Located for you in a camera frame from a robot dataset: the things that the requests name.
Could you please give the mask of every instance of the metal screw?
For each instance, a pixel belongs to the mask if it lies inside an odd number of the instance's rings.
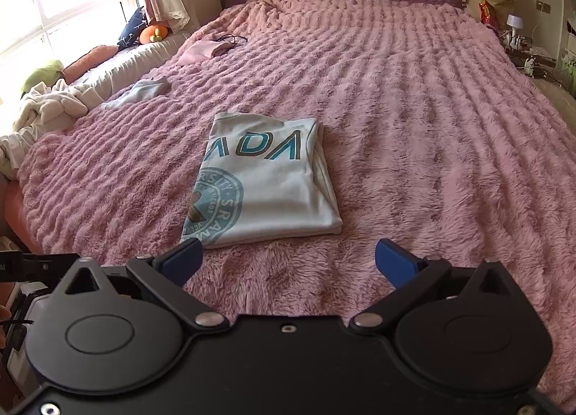
[[[380,314],[375,312],[363,312],[354,317],[354,324],[361,328],[377,328],[384,322]]]
[[[282,326],[280,330],[285,334],[293,334],[294,332],[296,332],[296,326],[292,324],[287,324],[286,326]]]
[[[215,328],[224,322],[226,318],[222,316],[219,312],[207,311],[201,312],[196,316],[196,324],[202,326],[203,328]]]
[[[536,407],[534,405],[525,405],[518,411],[518,415],[536,415]]]
[[[60,415],[60,409],[53,403],[45,403],[40,407],[40,413],[42,415]]]

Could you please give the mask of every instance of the stuffed toy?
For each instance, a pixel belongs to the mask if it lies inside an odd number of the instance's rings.
[[[27,94],[33,86],[40,82],[44,82],[46,86],[53,86],[59,78],[64,77],[63,71],[64,66],[59,60],[49,60],[43,67],[35,69],[25,80],[20,89],[21,96]]]
[[[146,45],[147,43],[160,42],[168,35],[168,29],[163,25],[150,25],[142,30],[140,33],[140,43]]]

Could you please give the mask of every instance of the wall outlet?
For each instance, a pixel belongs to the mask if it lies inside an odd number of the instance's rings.
[[[543,3],[542,1],[536,1],[536,10],[541,10],[545,14],[550,13],[550,4]]]

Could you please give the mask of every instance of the red snack bag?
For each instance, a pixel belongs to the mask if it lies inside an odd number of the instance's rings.
[[[484,1],[479,4],[480,12],[482,14],[482,23],[498,33],[500,30],[500,24],[498,23],[498,17],[496,16],[496,9],[488,1]]]

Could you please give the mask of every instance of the circular logo print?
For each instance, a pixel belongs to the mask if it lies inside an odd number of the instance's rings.
[[[215,243],[240,217],[243,196],[242,183],[228,171],[220,168],[201,169],[192,192],[181,240],[196,237],[202,244]]]

